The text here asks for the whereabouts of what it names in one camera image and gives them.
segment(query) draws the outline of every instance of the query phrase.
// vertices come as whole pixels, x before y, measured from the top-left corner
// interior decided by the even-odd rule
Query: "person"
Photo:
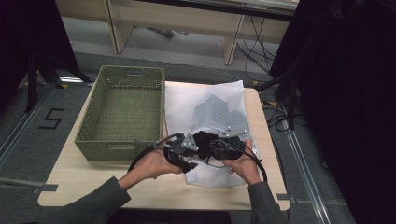
[[[245,151],[252,155],[249,150],[251,145],[251,140],[247,140]],[[243,155],[238,160],[225,160],[224,164],[231,167],[230,173],[236,172],[248,184],[252,208],[250,223],[289,223],[275,202],[268,184],[260,180],[257,165],[251,158]],[[92,193],[49,214],[40,223],[107,223],[121,206],[131,200],[128,189],[145,179],[157,178],[164,174],[181,174],[181,169],[169,163],[163,155],[163,150],[157,148],[144,156],[134,169],[122,178],[117,180],[114,176],[111,177]],[[192,221],[193,218],[189,217],[188,223]]]

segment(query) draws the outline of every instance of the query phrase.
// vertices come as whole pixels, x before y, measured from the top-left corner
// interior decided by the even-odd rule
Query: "gray floor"
[[[123,53],[114,54],[106,23],[64,18],[64,25],[81,70],[90,76],[95,76],[104,63],[123,65],[139,63],[146,66],[162,66],[165,69],[165,74],[169,74],[172,80],[177,81],[220,83],[243,79],[244,83],[251,87],[253,80],[267,81],[271,79],[254,63],[246,63],[246,57],[239,50],[235,52],[233,64],[224,65],[221,38],[218,36],[183,35],[176,32],[176,35],[170,39],[146,28],[136,27],[131,33],[130,42]],[[252,41],[247,43],[250,46],[254,44]],[[273,54],[276,54],[278,45],[265,44],[265,46]],[[184,64],[184,74],[180,74],[176,64]],[[53,144],[46,147],[41,147],[40,144],[47,144],[53,137],[57,138],[57,143],[65,141],[67,133],[70,132],[74,123],[73,120],[77,116],[78,108],[82,104],[82,101],[78,98],[81,97],[81,94],[88,94],[89,91],[89,88],[83,86],[73,86],[71,88],[68,91],[54,89],[54,94],[48,100],[49,103],[43,104],[46,108],[40,110],[37,115],[39,118],[45,117],[49,108],[66,106],[64,105],[65,102],[74,102],[72,107],[67,104],[67,110],[74,112],[64,115],[64,118],[62,118],[64,125],[61,125],[56,133],[47,135],[36,130],[37,126],[42,125],[42,120],[34,121],[29,127],[31,130],[27,132],[35,134],[23,137],[10,155],[7,164],[0,170],[0,177],[34,182],[46,181],[46,176],[37,174],[32,164],[39,164],[37,167],[40,166],[41,168],[44,167],[45,170],[50,170],[50,167],[56,162],[56,155],[62,149],[62,144]],[[276,86],[262,92],[262,100],[274,101],[273,92],[275,90]],[[21,118],[25,107],[25,96],[26,87],[22,85],[14,96],[15,103],[0,114],[1,142],[6,139],[13,125]],[[267,119],[276,113],[274,108],[268,105],[264,107],[264,112]],[[355,223],[332,175],[320,165],[320,151],[316,146],[315,139],[309,132],[309,126],[304,123],[304,117],[300,116],[295,121],[299,143],[317,184],[318,192],[326,205],[331,223]],[[286,133],[277,130],[276,126],[270,128],[270,133],[279,150],[281,168],[285,174],[288,194],[293,199],[289,210],[290,223],[318,223]],[[29,150],[32,147],[42,149]],[[46,148],[53,148],[57,152],[46,152]],[[42,156],[46,154],[51,156],[43,160]],[[18,161],[22,160],[21,157],[26,157],[26,155],[30,156],[31,161],[19,164]],[[52,210],[36,204],[37,195],[32,194],[31,188],[0,185],[0,190],[0,223],[35,221]],[[248,223],[249,221],[249,212],[240,211],[230,214],[233,223]]]

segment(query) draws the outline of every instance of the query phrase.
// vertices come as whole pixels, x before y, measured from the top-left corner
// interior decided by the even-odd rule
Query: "wicker basket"
[[[163,133],[161,68],[102,66],[76,145],[88,161],[132,160]]]

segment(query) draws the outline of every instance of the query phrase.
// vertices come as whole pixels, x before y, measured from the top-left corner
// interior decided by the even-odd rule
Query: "person's right hand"
[[[245,152],[254,157],[255,155],[250,150],[250,149],[252,149],[251,140],[248,139],[245,142],[245,144],[246,144]],[[230,166],[232,168],[230,170],[230,174],[237,173],[249,185],[253,185],[253,184],[261,182],[256,162],[245,154],[242,155],[238,160],[225,160],[224,164],[227,166]]]

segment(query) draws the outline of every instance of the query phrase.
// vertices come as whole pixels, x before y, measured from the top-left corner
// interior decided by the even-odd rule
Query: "gray sleeve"
[[[92,193],[49,214],[40,223],[107,223],[130,200],[113,176]]]
[[[289,223],[274,200],[266,182],[248,187],[251,203],[251,223],[277,224]]]

